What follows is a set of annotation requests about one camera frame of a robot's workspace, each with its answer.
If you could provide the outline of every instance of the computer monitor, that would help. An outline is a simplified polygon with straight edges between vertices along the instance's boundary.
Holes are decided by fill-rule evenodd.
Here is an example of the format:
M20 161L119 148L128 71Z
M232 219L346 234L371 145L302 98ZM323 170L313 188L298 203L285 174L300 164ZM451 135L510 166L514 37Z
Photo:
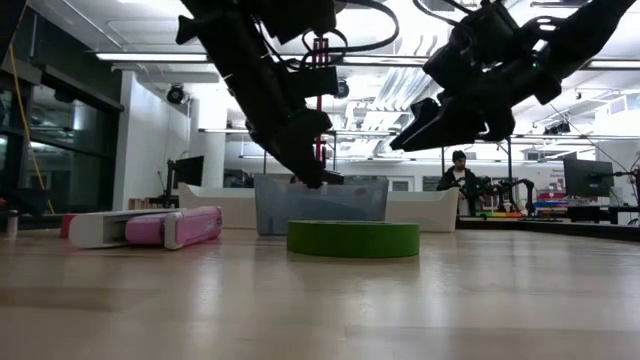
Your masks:
M174 182L173 188L178 188L178 183L187 185L202 185L202 170L204 168L204 156L198 156L183 160L178 160L173 165Z
M613 165L610 162L576 159L563 161L567 195L609 197L614 186Z

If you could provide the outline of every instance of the fluorescent light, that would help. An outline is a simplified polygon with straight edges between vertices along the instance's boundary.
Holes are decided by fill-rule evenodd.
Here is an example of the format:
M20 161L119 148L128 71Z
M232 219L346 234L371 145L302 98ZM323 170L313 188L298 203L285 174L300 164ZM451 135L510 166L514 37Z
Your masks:
M217 134L248 134L246 129L198 129L199 132L217 133Z
M209 63L206 54L97 53L100 60L125 63Z
M118 0L122 4L139 4L144 5L159 12L177 16L192 16L191 12L180 0Z
M586 66L589 70L628 70L640 69L639 60L593 60Z
M617 135L511 135L512 139L536 139L536 140L640 140L640 136Z
M249 130L246 129L199 129L199 132L204 133L218 133L218 134L248 134ZM327 131L325 135L336 136L392 136L396 135L393 131Z
M207 54L203 53L98 53L100 60L124 63L210 63ZM303 55L282 55L284 60L302 60ZM338 66L378 66L378 67L412 67L422 68L429 60L426 56L352 56L346 55L338 63ZM628 60L607 60L594 59L588 62L581 70L638 70L640 69L640 59Z
M350 130L336 130L335 134L340 136L392 136L396 135L393 131L350 131Z
M263 160L264 155L238 155L238 159ZM267 155L267 159L273 160L275 158L271 155ZM353 157L338 156L336 157L336 160L338 161L371 161L375 159L369 159L369 158L363 158L363 157L353 158ZM327 161L333 161L333 157L328 157Z

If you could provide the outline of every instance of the black jacket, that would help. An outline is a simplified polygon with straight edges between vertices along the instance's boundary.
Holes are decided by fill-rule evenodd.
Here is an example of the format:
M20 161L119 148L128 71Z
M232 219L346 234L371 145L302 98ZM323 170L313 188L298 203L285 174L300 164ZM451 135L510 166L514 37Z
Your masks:
M453 175L454 167L450 167L447 172L444 173L440 182L438 183L438 191L449 190L452 187L457 187L456 185L456 177ZM465 187L473 188L473 186L477 183L478 178L476 175L471 172L469 169L464 170L464 182L467 184Z
M456 183L456 177L453 175L453 169L454 168L452 166L449 168L449 170L447 170L447 172L444 173L444 175L440 179L440 182L438 183L438 191L444 191L449 190L452 187L458 187ZM471 170L465 169L464 182L465 185L462 189L468 197L467 201L469 203L469 211L471 213L471 216L475 216L475 192L478 184L478 178L473 172L471 172Z

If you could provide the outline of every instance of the white pillar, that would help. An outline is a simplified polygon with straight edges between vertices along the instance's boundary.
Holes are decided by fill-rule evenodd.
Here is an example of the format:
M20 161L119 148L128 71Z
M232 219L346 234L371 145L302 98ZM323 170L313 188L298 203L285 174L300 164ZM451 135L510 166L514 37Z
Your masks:
M227 127L226 89L218 85L201 85L194 89L196 99L191 104L190 156L204 155L202 186L222 188L224 183L224 153L226 136L222 133L201 133L199 129Z

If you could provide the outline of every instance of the glass wall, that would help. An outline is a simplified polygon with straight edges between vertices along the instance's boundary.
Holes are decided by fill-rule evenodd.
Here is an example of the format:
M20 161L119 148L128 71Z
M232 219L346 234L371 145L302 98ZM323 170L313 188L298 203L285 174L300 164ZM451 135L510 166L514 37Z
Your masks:
M29 120L32 134L94 152L109 151L114 130L112 119L71 95L46 86L33 90Z
M0 126L9 125L12 99L11 91L0 88Z
M55 214L110 210L118 114L98 110L51 87L21 83L31 135L27 144L10 80L5 77L0 82L3 189L44 188Z
M109 209L111 199L104 191L110 186L104 160L94 156L63 150L55 146L31 142L23 181L25 188L40 189L41 184L33 162L36 156L42 184L56 213L76 213Z

